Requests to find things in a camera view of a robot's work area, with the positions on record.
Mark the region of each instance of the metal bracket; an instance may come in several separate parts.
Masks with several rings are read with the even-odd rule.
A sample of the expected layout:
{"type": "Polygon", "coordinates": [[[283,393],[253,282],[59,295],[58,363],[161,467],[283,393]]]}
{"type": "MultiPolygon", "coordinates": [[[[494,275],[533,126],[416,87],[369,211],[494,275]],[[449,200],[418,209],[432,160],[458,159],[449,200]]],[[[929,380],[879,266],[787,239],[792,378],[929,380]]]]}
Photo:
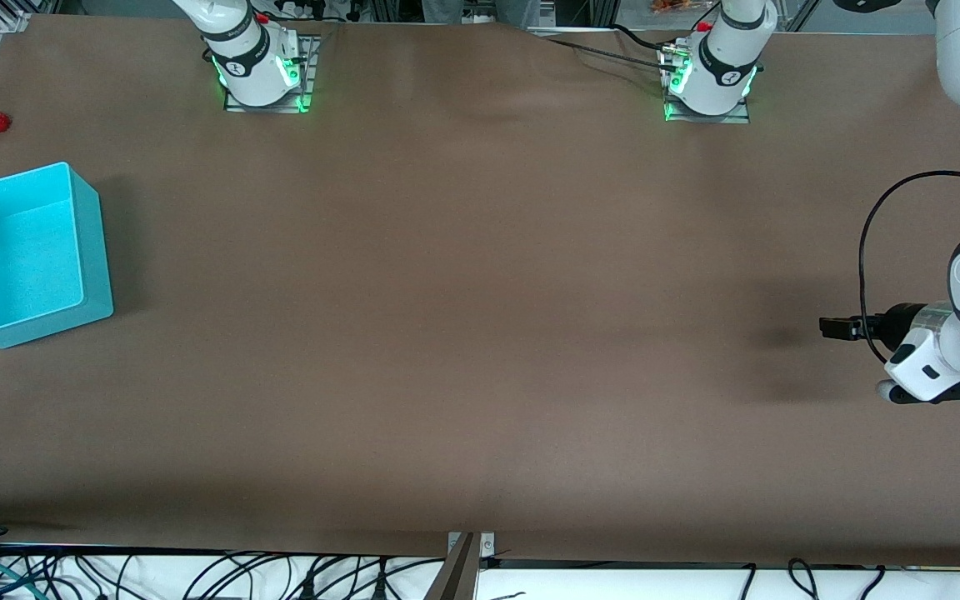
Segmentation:
{"type": "MultiPolygon", "coordinates": [[[[432,586],[427,589],[427,593],[424,593],[424,600],[473,600],[476,596],[483,534],[459,532],[457,538],[449,544],[450,554],[439,567],[439,573],[435,576],[432,586]]],[[[492,537],[491,546],[494,550],[494,537],[492,537]]]]}
{"type": "MultiPolygon", "coordinates": [[[[461,538],[461,532],[447,534],[447,554],[454,549],[454,543],[461,538]]],[[[491,558],[495,555],[495,532],[480,532],[480,558],[491,558]]]]}

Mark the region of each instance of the plug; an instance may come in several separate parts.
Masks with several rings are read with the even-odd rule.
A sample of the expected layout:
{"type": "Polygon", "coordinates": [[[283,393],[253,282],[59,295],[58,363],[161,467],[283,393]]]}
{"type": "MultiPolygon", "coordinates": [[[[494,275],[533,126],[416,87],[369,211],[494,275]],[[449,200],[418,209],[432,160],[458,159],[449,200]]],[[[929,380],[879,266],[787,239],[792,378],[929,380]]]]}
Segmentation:
{"type": "Polygon", "coordinates": [[[313,579],[306,577],[302,582],[302,592],[298,594],[298,600],[316,600],[317,592],[313,589],[313,579]]]}
{"type": "Polygon", "coordinates": [[[377,587],[372,590],[372,600],[388,600],[388,580],[384,576],[377,579],[377,587]]]}

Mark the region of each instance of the brown table surface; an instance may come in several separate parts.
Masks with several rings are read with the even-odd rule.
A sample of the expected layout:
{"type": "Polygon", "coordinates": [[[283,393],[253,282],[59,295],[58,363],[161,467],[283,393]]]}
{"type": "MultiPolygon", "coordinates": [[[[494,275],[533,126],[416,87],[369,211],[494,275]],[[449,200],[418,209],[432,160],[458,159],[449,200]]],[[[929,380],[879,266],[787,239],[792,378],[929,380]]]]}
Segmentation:
{"type": "MultiPolygon", "coordinates": [[[[876,197],[960,168],[929,38],[777,35],[715,126],[510,27],[330,31],[308,115],[223,112],[183,20],[5,39],[0,176],[102,194],[117,301],[0,351],[12,539],[960,563],[960,403],[817,331],[876,197]]],[[[872,306],[959,232],[960,182],[893,198],[872,306]]]]}

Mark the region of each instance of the black cable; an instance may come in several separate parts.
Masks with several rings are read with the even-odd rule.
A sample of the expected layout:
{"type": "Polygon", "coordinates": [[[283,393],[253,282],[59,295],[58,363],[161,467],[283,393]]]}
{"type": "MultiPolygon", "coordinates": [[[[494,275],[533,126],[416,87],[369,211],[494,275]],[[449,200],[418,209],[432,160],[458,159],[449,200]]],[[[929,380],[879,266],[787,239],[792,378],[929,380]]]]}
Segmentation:
{"type": "Polygon", "coordinates": [[[739,600],[747,600],[747,595],[750,593],[750,585],[754,583],[754,576],[758,573],[758,565],[755,565],[754,562],[749,563],[747,568],[750,569],[750,574],[747,576],[746,583],[743,584],[742,593],[739,593],[739,600]]]}
{"type": "MultiPolygon", "coordinates": [[[[910,175],[909,177],[904,177],[902,181],[895,183],[894,186],[888,187],[887,191],[881,195],[880,200],[876,201],[876,204],[872,205],[872,210],[869,210],[869,216],[865,217],[865,225],[862,227],[862,236],[858,239],[857,242],[857,299],[860,303],[862,311],[862,323],[865,323],[865,319],[868,319],[868,308],[865,305],[865,240],[868,238],[869,227],[873,224],[873,217],[877,216],[880,207],[883,206],[883,203],[888,200],[888,197],[891,197],[891,194],[895,193],[896,190],[906,185],[906,183],[915,182],[918,179],[924,178],[960,178],[960,171],[949,171],[949,170],[937,170],[937,171],[925,171],[922,173],[917,173],[910,175]]],[[[877,345],[873,341],[872,332],[869,332],[869,327],[862,327],[862,332],[865,334],[865,342],[869,345],[869,350],[872,350],[873,356],[876,356],[877,360],[881,363],[887,363],[888,359],[880,353],[880,350],[877,350],[877,345]]]]}
{"type": "Polygon", "coordinates": [[[23,586],[37,583],[37,581],[39,581],[39,578],[41,578],[42,576],[46,576],[45,568],[42,570],[42,573],[39,573],[39,574],[26,573],[24,574],[24,576],[20,577],[18,580],[11,582],[7,585],[3,585],[2,587],[0,587],[0,600],[3,600],[3,596],[5,595],[5,593],[10,593],[15,589],[23,588],[23,586]]]}
{"type": "Polygon", "coordinates": [[[294,577],[294,567],[291,565],[291,558],[293,558],[293,556],[287,557],[287,583],[283,584],[283,593],[279,595],[279,600],[288,600],[287,593],[291,590],[291,578],[294,577]]]}
{"type": "MultiPolygon", "coordinates": [[[[394,569],[392,569],[392,570],[389,570],[389,571],[387,571],[387,574],[386,574],[385,577],[391,577],[391,576],[393,576],[393,574],[395,574],[395,573],[402,573],[403,571],[408,570],[408,569],[412,569],[412,568],[414,568],[414,567],[419,567],[419,566],[422,566],[422,565],[429,565],[429,563],[442,563],[442,562],[443,562],[443,558],[424,558],[423,561],[411,562],[411,563],[409,563],[408,565],[403,565],[403,566],[401,566],[401,567],[396,567],[396,568],[394,568],[394,569]]],[[[342,598],[342,600],[350,600],[351,598],[354,597],[354,595],[357,595],[357,593],[361,593],[361,592],[363,591],[363,589],[369,588],[370,585],[376,585],[377,580],[378,580],[377,578],[374,578],[374,579],[373,579],[372,581],[370,581],[369,583],[367,583],[367,584],[365,584],[365,585],[362,585],[362,586],[359,587],[358,589],[355,589],[354,592],[351,592],[349,596],[344,596],[344,597],[342,598]]]]}
{"type": "MultiPolygon", "coordinates": [[[[233,563],[239,565],[239,562],[235,558],[232,559],[233,563]]],[[[254,600],[254,573],[251,573],[250,568],[245,568],[247,571],[247,600],[254,600]]]]}
{"type": "MultiPolygon", "coordinates": [[[[50,570],[50,573],[47,573],[45,580],[43,580],[43,583],[46,583],[47,587],[42,589],[42,595],[47,597],[54,596],[54,600],[62,600],[58,589],[54,587],[54,573],[58,570],[58,561],[50,562],[50,557],[45,556],[42,559],[41,565],[45,566],[43,570],[50,570]]],[[[28,556],[24,556],[24,567],[26,567],[28,573],[32,572],[32,564],[28,562],[28,556]]]]}
{"type": "Polygon", "coordinates": [[[636,35],[635,32],[628,29],[628,27],[623,26],[623,24],[620,24],[620,23],[610,24],[610,29],[620,31],[621,33],[627,35],[628,39],[632,39],[633,42],[635,42],[636,44],[639,44],[640,46],[643,46],[644,48],[650,48],[652,50],[662,49],[662,44],[654,44],[654,42],[648,42],[647,39],[638,37],[638,35],[636,35]]]}
{"type": "Polygon", "coordinates": [[[125,569],[128,568],[128,563],[133,560],[133,555],[129,554],[125,558],[125,562],[122,562],[121,571],[117,573],[117,589],[113,590],[113,600],[121,600],[121,584],[125,581],[125,569]]]}
{"type": "Polygon", "coordinates": [[[347,595],[350,596],[351,593],[354,593],[354,589],[358,588],[358,574],[362,572],[362,558],[358,556],[357,562],[354,563],[354,581],[350,582],[350,592],[347,592],[347,595]]]}
{"type": "Polygon", "coordinates": [[[319,576],[319,574],[321,574],[321,571],[323,571],[323,570],[325,570],[325,569],[328,569],[328,567],[331,567],[332,565],[335,565],[335,563],[339,563],[339,562],[341,562],[341,561],[346,561],[346,559],[347,559],[346,556],[337,556],[337,557],[331,559],[331,561],[325,562],[323,565],[321,565],[320,567],[318,567],[318,566],[317,566],[317,562],[319,562],[321,558],[324,558],[324,556],[317,556],[317,558],[313,559],[313,562],[310,563],[310,565],[309,565],[309,571],[306,572],[306,577],[305,577],[301,582],[298,582],[298,585],[297,585],[297,586],[294,586],[294,589],[291,590],[291,592],[287,595],[288,600],[291,600],[291,597],[293,597],[294,595],[296,595],[296,593],[300,592],[301,589],[304,589],[304,588],[306,587],[306,585],[312,586],[312,585],[313,585],[313,580],[315,580],[315,578],[317,578],[317,576],[319,576]]]}
{"type": "Polygon", "coordinates": [[[206,592],[203,592],[199,596],[199,600],[209,600],[216,598],[221,595],[221,592],[224,592],[225,588],[228,588],[229,585],[232,585],[233,581],[236,581],[237,578],[240,578],[244,573],[250,573],[252,569],[264,565],[264,563],[271,563],[273,561],[278,561],[278,555],[270,554],[260,554],[251,558],[250,561],[245,562],[242,566],[242,569],[233,569],[229,571],[226,576],[221,577],[220,580],[217,580],[217,583],[214,583],[209,588],[206,589],[206,592]]]}
{"type": "Polygon", "coordinates": [[[325,585],[323,588],[321,588],[320,592],[314,593],[313,597],[320,598],[321,596],[324,595],[324,593],[327,593],[328,590],[335,588],[335,586],[339,585],[343,581],[346,581],[347,578],[351,576],[354,576],[354,584],[351,584],[350,593],[354,593],[354,588],[356,588],[358,585],[358,574],[361,573],[362,571],[366,571],[366,570],[369,570],[370,568],[376,567],[380,563],[379,561],[374,561],[374,562],[370,562],[368,565],[361,566],[361,562],[362,562],[361,556],[358,556],[357,560],[358,560],[358,564],[357,566],[354,567],[354,570],[352,572],[348,572],[347,574],[344,574],[344,576],[342,577],[335,578],[335,580],[332,580],[332,583],[325,585]]]}
{"type": "Polygon", "coordinates": [[[218,558],[217,561],[210,562],[205,569],[203,569],[202,571],[198,571],[198,575],[195,576],[193,580],[191,580],[191,584],[187,585],[187,589],[183,590],[182,600],[188,600],[191,597],[191,590],[198,585],[198,582],[201,582],[203,580],[203,577],[206,577],[206,573],[210,573],[210,571],[213,570],[213,567],[216,567],[217,565],[220,565],[220,563],[224,563],[225,561],[230,561],[230,559],[235,558],[235,556],[242,556],[244,554],[254,554],[254,552],[250,550],[244,550],[241,552],[229,552],[228,554],[225,554],[224,556],[221,556],[220,558],[218,558]]]}
{"type": "Polygon", "coordinates": [[[80,589],[77,588],[77,586],[76,586],[75,584],[73,584],[73,582],[69,582],[69,581],[66,580],[66,578],[64,578],[64,577],[51,577],[51,578],[50,578],[50,581],[51,581],[52,583],[60,583],[60,584],[64,585],[65,588],[69,588],[70,592],[72,592],[73,595],[76,595],[77,600],[83,600],[83,595],[81,595],[80,589]]]}
{"type": "Polygon", "coordinates": [[[93,565],[91,561],[88,561],[87,556],[77,556],[77,558],[81,559],[81,561],[84,562],[84,565],[87,565],[87,568],[91,569],[92,573],[95,573],[96,577],[101,578],[104,582],[107,582],[110,585],[117,585],[117,590],[119,592],[129,593],[130,596],[137,598],[137,600],[147,600],[145,597],[142,597],[138,595],[138,593],[133,592],[133,590],[131,590],[130,588],[125,587],[125,585],[114,583],[114,581],[110,577],[104,576],[102,571],[99,571],[98,569],[96,569],[95,565],[93,565]]]}
{"type": "Polygon", "coordinates": [[[877,576],[872,580],[872,583],[865,586],[865,589],[862,590],[862,595],[857,597],[857,600],[865,600],[868,598],[869,593],[873,591],[877,585],[880,584],[880,580],[883,580],[883,574],[887,572],[887,567],[883,565],[877,565],[877,576]]]}
{"type": "Polygon", "coordinates": [[[577,50],[583,50],[585,53],[601,54],[603,57],[616,58],[618,61],[625,61],[628,63],[636,63],[644,66],[650,66],[650,68],[660,69],[660,71],[675,71],[677,69],[671,64],[659,64],[651,61],[644,61],[641,58],[635,57],[626,57],[624,54],[617,54],[616,52],[607,52],[606,50],[599,50],[598,48],[592,48],[590,46],[582,46],[579,44],[574,44],[574,42],[565,42],[563,39],[550,39],[550,42],[555,44],[560,44],[563,46],[569,46],[570,48],[576,48],[577,50]]]}
{"type": "Polygon", "coordinates": [[[387,585],[387,591],[392,593],[392,596],[395,597],[395,600],[403,600],[403,597],[399,596],[399,592],[395,592],[395,587],[392,586],[392,582],[385,581],[387,585]]]}
{"type": "Polygon", "coordinates": [[[706,17],[708,17],[709,14],[712,13],[713,11],[716,11],[717,7],[720,7],[720,5],[721,5],[720,1],[714,2],[712,7],[706,10],[706,12],[704,12],[701,17],[698,17],[698,19],[696,19],[696,22],[694,22],[694,24],[691,26],[691,31],[694,31],[694,28],[698,27],[699,23],[704,22],[704,20],[706,20],[706,17]]]}
{"type": "Polygon", "coordinates": [[[83,576],[84,576],[85,578],[87,578],[88,581],[91,581],[92,584],[95,584],[95,589],[98,590],[98,596],[99,596],[100,598],[101,598],[102,596],[104,596],[104,595],[103,595],[103,585],[102,585],[101,583],[99,583],[99,581],[98,581],[94,576],[92,576],[91,573],[88,573],[88,570],[85,569],[84,566],[83,566],[83,562],[80,562],[80,558],[79,558],[78,556],[73,556],[72,559],[73,559],[73,561],[76,562],[76,564],[77,564],[77,569],[80,570],[80,573],[83,573],[83,576]]]}
{"type": "Polygon", "coordinates": [[[801,589],[807,594],[812,600],[819,600],[817,596],[817,580],[813,577],[813,570],[810,568],[810,563],[803,561],[802,558],[792,558],[787,562],[787,576],[792,578],[793,583],[797,588],[801,589]],[[810,578],[810,587],[804,586],[799,582],[798,578],[795,577],[795,566],[801,565],[805,571],[807,571],[807,577],[810,578]]]}

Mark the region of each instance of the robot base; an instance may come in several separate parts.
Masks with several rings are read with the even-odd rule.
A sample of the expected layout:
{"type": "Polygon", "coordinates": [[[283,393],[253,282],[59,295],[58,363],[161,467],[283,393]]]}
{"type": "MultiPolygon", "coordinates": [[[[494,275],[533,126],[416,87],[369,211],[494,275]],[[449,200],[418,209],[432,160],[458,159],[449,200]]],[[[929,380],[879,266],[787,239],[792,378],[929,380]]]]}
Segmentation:
{"type": "Polygon", "coordinates": [[[317,56],[320,53],[320,35],[297,35],[294,38],[298,56],[298,85],[271,105],[252,107],[233,97],[225,87],[224,110],[229,113],[309,113],[313,101],[313,81],[317,78],[317,56]]]}

